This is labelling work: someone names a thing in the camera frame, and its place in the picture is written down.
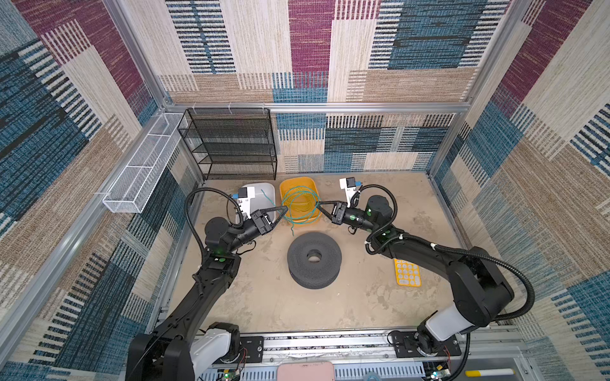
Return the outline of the grey perforated cable spool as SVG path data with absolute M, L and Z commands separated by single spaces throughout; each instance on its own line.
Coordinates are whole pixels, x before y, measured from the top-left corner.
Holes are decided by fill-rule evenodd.
M 288 269 L 301 287 L 318 290 L 331 285 L 341 270 L 342 252 L 337 242 L 321 232 L 296 238 L 288 249 Z

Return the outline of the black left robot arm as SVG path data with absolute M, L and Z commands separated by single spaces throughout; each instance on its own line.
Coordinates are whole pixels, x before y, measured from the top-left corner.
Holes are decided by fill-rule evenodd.
M 216 322 L 204 333 L 200 326 L 237 277 L 241 246 L 272 232 L 279 221 L 269 220 L 269 214 L 282 219 L 288 208 L 279 205 L 245 214 L 233 196 L 222 190 L 215 193 L 234 206 L 238 222 L 213 217 L 205 236 L 194 236 L 201 254 L 194 284 L 151 333 L 133 339 L 125 369 L 128 380 L 197 380 L 217 360 L 233 363 L 242 353 L 237 325 Z

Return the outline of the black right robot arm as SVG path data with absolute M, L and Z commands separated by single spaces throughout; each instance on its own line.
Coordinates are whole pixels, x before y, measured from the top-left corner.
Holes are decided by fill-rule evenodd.
M 371 197 L 365 208 L 360 208 L 359 200 L 368 186 L 361 184 L 347 188 L 346 201 L 322 201 L 316 207 L 333 224 L 366 232 L 368 254 L 406 260 L 448 282 L 452 303 L 421 322 L 414 335 L 424 356 L 440 352 L 457 333 L 469 334 L 492 322 L 522 317 L 532 309 L 535 289 L 522 271 L 481 247 L 451 248 L 397 228 L 396 197 L 387 187 L 376 185 L 376 189 L 381 195 Z

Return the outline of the yellow plastic bin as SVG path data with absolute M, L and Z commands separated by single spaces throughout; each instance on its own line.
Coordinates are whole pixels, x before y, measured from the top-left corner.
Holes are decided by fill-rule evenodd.
M 315 181 L 306 176 L 284 180 L 280 185 L 281 205 L 288 207 L 284 219 L 291 226 L 310 225 L 319 220 L 321 201 Z

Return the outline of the yellow calculator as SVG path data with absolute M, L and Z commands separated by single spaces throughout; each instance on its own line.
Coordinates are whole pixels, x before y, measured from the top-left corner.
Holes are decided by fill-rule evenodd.
M 396 283 L 401 287 L 422 285 L 420 267 L 406 260 L 394 260 Z

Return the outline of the pink phone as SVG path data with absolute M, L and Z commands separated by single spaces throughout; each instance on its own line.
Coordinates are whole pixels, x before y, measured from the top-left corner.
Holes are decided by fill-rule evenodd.
M 330 362 L 283 364 L 277 381 L 335 381 L 335 367 Z

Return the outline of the yellow white marker pen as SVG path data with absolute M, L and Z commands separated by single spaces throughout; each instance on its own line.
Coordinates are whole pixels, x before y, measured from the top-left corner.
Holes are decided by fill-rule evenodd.
M 465 371 L 465 375 L 469 378 L 514 376 L 515 374 L 516 372 L 512 368 L 495 368 Z

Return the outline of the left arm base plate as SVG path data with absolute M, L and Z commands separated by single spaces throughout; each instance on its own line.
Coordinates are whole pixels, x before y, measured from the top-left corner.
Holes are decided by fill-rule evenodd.
M 218 341 L 214 339 L 213 345 L 208 345 L 206 350 L 200 349 L 204 343 L 208 342 L 208 337 L 196 335 L 192 345 L 192 359 L 194 364 L 201 365 L 211 358 L 212 364 L 259 364 L 263 361 L 263 350 L 265 348 L 263 336 L 241 337 L 239 345 L 235 348 L 230 347 L 230 351 L 224 353 L 222 357 Z

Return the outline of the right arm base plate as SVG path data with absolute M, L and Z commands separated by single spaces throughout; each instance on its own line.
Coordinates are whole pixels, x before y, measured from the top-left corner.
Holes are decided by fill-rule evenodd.
M 462 350 L 455 336 L 446 341 L 437 341 L 417 331 L 392 330 L 387 336 L 397 358 L 460 357 Z

